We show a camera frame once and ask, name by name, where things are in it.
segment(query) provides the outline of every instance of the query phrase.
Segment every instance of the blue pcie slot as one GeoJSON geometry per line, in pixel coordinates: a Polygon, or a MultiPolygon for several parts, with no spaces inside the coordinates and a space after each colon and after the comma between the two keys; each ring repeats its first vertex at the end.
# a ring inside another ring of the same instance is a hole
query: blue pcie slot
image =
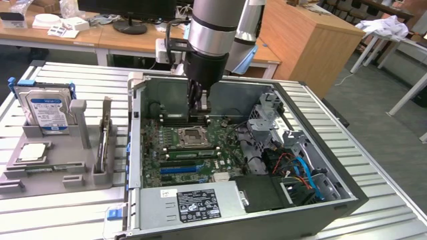
{"type": "Polygon", "coordinates": [[[195,166],[160,169],[160,174],[187,174],[187,173],[196,173],[196,172],[198,172],[198,168],[195,166]]]}

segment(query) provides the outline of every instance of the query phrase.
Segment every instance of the gray carpet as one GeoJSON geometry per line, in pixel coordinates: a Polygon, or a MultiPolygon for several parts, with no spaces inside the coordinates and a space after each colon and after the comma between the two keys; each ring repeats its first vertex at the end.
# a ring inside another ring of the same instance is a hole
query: gray carpet
{"type": "MultiPolygon", "coordinates": [[[[29,48],[0,45],[0,103],[9,94],[7,80],[20,78],[28,68],[29,48]]],[[[336,82],[350,75],[359,55],[354,55],[336,82]]],[[[49,62],[96,65],[96,55],[85,52],[51,50],[49,62]]],[[[427,109],[410,102],[390,117],[386,111],[406,94],[407,89],[372,65],[359,69],[326,96],[350,122],[348,130],[398,182],[418,206],[427,211],[427,144],[419,137],[427,132],[427,109]]]]}

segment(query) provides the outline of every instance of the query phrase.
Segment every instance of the robotic arm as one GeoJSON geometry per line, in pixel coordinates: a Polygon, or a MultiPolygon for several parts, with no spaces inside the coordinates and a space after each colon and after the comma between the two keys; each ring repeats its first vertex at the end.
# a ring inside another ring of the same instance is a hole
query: robotic arm
{"type": "Polygon", "coordinates": [[[171,25],[176,22],[168,24],[164,42],[168,62],[176,63],[172,51],[186,52],[183,69],[188,78],[190,121],[192,117],[211,112],[211,87],[222,80],[226,66],[232,71],[254,48],[264,6],[251,5],[250,2],[195,0],[188,40],[170,39],[171,25]]]}

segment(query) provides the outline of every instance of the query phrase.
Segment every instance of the power supply label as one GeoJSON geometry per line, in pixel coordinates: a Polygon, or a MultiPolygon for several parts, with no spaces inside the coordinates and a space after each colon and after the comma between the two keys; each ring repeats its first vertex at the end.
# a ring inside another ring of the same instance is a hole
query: power supply label
{"type": "Polygon", "coordinates": [[[179,219],[183,223],[222,217],[214,189],[176,193],[179,219]]]}
{"type": "Polygon", "coordinates": [[[47,130],[64,130],[68,127],[65,114],[61,112],[60,99],[33,98],[31,106],[39,125],[47,130]]]}

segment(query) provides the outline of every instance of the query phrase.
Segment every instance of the slotted metal surface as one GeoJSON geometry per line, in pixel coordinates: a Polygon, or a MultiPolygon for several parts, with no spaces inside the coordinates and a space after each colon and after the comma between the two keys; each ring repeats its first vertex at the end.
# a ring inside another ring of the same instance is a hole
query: slotted metal surface
{"type": "MultiPolygon", "coordinates": [[[[115,150],[113,188],[0,200],[0,239],[75,240],[103,239],[104,211],[124,200],[125,154],[128,131],[127,79],[128,68],[47,62],[29,67],[23,78],[45,83],[76,84],[77,98],[87,99],[85,121],[97,125],[104,96],[113,99],[112,122],[119,126],[115,150]]],[[[346,166],[370,197],[355,213],[332,222],[308,240],[318,239],[427,239],[426,215],[414,205],[372,157],[339,124],[319,99],[298,82],[282,86],[294,99],[320,137],[346,166]]],[[[284,113],[298,129],[291,113],[284,113]]],[[[25,121],[19,102],[9,95],[0,106],[0,173],[23,134],[25,121]]],[[[121,222],[108,225],[121,229],[121,222]]]]}

